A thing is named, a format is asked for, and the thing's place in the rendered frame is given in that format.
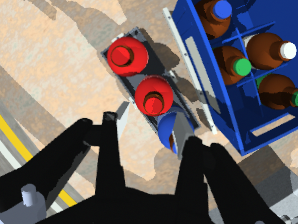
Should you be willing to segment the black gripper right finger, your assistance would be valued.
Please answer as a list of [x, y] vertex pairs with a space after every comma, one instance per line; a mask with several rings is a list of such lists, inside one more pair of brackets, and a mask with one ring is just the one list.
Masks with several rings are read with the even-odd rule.
[[181, 160], [174, 224], [212, 224], [208, 185], [224, 224], [286, 224], [267, 206], [223, 145], [207, 146], [195, 136], [184, 113], [177, 112], [172, 134]]

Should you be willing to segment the brown bottle with white cap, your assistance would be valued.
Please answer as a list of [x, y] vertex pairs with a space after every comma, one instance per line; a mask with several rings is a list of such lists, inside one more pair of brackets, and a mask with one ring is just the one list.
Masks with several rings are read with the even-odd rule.
[[[272, 70], [296, 55], [296, 47], [270, 32], [241, 38], [252, 69]], [[289, 43], [288, 43], [289, 42]]]

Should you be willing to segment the brown bottle with blue cap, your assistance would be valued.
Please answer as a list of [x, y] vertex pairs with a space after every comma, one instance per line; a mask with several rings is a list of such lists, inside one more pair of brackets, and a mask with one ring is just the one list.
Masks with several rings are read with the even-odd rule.
[[222, 36], [229, 28], [232, 7], [227, 1], [200, 0], [194, 5], [194, 8], [203, 25], [208, 41]]

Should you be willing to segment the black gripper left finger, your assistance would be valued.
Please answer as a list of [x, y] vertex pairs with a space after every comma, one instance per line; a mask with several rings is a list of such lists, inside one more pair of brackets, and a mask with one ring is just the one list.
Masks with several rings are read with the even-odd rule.
[[123, 101], [116, 112], [103, 112], [100, 125], [78, 119], [22, 167], [0, 176], [0, 224], [45, 219], [91, 146], [99, 146], [93, 224], [133, 224], [118, 143], [129, 106]]

